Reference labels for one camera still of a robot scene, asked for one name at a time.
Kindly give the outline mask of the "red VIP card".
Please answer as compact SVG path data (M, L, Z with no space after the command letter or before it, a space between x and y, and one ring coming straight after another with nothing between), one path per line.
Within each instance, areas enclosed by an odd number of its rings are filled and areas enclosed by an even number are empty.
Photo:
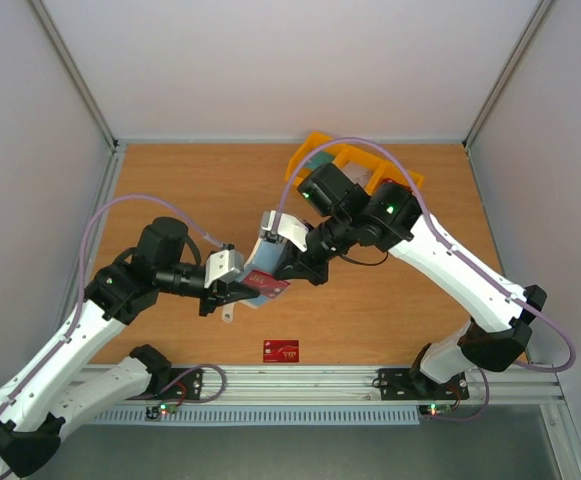
M298 340L265 340L262 360L264 363L298 363L300 344Z
M277 280L271 274L258 269L247 272L240 282L269 299L276 298L290 286L288 281Z

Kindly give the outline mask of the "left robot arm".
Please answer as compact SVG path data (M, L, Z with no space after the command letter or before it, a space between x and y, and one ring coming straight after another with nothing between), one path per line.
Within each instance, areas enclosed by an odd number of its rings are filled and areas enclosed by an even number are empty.
M228 246L202 259L188 227L171 217L146 226L136 246L99 270L60 330L0 388L2 478L37 472L80 425L125 399L159 398L176 384L171 362L150 345L117 366L71 387L73 378L162 293L198 300L206 316L258 297L239 282L242 255Z

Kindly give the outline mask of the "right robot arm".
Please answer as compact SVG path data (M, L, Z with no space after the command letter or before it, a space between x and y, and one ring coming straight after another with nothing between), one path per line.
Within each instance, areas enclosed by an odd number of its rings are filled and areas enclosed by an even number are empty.
M422 348L403 389L428 399L472 367L503 372L524 353L546 292L490 269L425 213L409 188L386 180L368 194L329 163L311 172L298 191L324 220L311 226L270 213L262 227L284 241L275 279L322 285L332 259L355 245L375 247L424 274L469 313L469 322L456 333Z

